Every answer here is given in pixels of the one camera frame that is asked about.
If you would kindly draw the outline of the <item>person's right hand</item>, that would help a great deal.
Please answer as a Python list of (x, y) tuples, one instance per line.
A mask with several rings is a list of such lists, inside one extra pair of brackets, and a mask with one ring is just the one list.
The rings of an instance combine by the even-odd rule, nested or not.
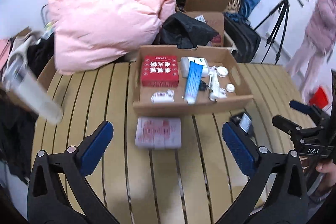
[(335, 164), (332, 160), (320, 161), (315, 170), (323, 174), (323, 178), (319, 186), (314, 191), (316, 196), (323, 196), (335, 186)]

